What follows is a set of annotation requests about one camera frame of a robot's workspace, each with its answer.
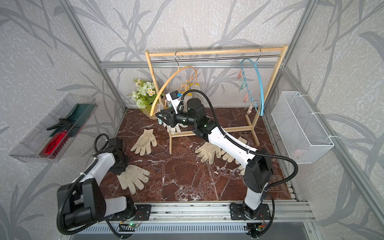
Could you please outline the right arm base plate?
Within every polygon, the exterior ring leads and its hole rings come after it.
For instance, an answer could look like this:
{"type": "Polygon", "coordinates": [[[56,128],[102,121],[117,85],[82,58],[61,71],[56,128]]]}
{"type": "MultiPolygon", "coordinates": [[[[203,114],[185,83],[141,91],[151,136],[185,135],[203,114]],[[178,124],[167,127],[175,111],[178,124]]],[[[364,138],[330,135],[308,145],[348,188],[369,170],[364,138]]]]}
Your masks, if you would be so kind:
{"type": "Polygon", "coordinates": [[[256,210],[252,210],[245,203],[230,204],[231,220],[271,220],[273,211],[270,210],[268,204],[261,203],[256,210]]]}

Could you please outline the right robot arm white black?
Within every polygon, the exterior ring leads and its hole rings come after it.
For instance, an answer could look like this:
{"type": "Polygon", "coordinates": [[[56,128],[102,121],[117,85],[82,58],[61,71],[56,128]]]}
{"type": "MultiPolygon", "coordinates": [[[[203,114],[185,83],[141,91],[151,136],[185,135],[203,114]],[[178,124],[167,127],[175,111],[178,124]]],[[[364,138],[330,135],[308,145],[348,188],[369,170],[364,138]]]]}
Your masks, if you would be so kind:
{"type": "Polygon", "coordinates": [[[256,211],[271,187],[290,181],[297,175],[299,166],[293,159],[268,154],[234,138],[221,127],[216,115],[212,119],[207,116],[205,107],[198,98],[185,101],[183,94],[173,91],[166,94],[166,99],[172,106],[156,113],[159,120],[172,128],[177,124],[192,126],[192,132],[197,137],[218,147],[220,150],[224,150],[244,168],[244,183],[247,186],[247,194],[244,199],[245,209],[256,211]],[[281,181],[271,183],[270,179],[273,175],[272,159],[280,159],[291,163],[294,167],[293,173],[281,181]]]}

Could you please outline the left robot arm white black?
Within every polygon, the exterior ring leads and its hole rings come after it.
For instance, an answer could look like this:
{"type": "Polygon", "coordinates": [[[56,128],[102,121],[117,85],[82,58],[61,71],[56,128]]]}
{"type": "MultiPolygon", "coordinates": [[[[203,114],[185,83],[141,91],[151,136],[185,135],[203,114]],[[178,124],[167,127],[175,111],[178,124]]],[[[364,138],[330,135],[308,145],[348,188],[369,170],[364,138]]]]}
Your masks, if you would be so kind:
{"type": "Polygon", "coordinates": [[[108,172],[121,175],[126,171],[129,157],[124,153],[120,138],[109,138],[100,134],[97,140],[106,137],[105,144],[98,149],[94,143],[94,160],[72,183],[59,187],[57,191],[57,228],[63,235],[74,235],[102,221],[110,224],[110,218],[134,217],[138,210],[130,196],[105,199],[100,183],[108,172]]]}

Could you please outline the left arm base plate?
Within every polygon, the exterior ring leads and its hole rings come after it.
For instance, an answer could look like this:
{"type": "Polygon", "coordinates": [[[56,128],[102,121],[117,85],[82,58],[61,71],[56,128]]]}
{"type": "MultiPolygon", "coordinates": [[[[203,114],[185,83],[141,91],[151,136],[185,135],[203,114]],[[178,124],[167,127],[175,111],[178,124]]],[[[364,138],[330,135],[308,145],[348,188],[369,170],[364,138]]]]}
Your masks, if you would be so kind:
{"type": "Polygon", "coordinates": [[[136,210],[132,214],[128,214],[124,216],[122,220],[124,221],[148,221],[150,219],[152,205],[143,204],[143,205],[135,205],[136,210]]]}

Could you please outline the orange clip hanger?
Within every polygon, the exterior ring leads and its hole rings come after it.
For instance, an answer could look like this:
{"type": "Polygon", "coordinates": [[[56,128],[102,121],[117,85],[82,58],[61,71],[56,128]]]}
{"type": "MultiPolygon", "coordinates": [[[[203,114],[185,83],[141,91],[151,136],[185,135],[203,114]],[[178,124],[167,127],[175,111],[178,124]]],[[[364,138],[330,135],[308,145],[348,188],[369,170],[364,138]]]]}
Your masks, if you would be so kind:
{"type": "Polygon", "coordinates": [[[192,69],[195,74],[192,75],[190,77],[190,80],[193,80],[194,82],[197,81],[197,77],[198,77],[198,72],[197,72],[197,69],[195,67],[192,67],[192,66],[186,66],[186,67],[183,67],[183,68],[180,68],[178,67],[178,70],[173,74],[171,75],[168,80],[163,84],[163,86],[161,88],[159,88],[158,86],[158,83],[157,83],[157,80],[156,80],[156,77],[155,77],[155,72],[154,72],[154,68],[153,68],[153,62],[152,62],[152,57],[169,57],[169,56],[178,56],[178,51],[176,51],[174,54],[172,53],[151,53],[149,50],[146,50],[145,51],[145,55],[146,55],[146,58],[147,58],[147,63],[148,63],[148,66],[149,66],[149,70],[151,72],[151,76],[152,76],[152,79],[153,79],[153,83],[154,83],[154,86],[155,86],[155,90],[157,92],[157,96],[152,104],[152,107],[151,107],[151,110],[150,110],[150,116],[154,116],[155,114],[155,107],[156,107],[156,104],[158,102],[162,103],[163,100],[161,100],[161,96],[164,92],[164,90],[166,89],[166,87],[168,86],[168,84],[183,70],[187,70],[187,69],[192,69]]]}

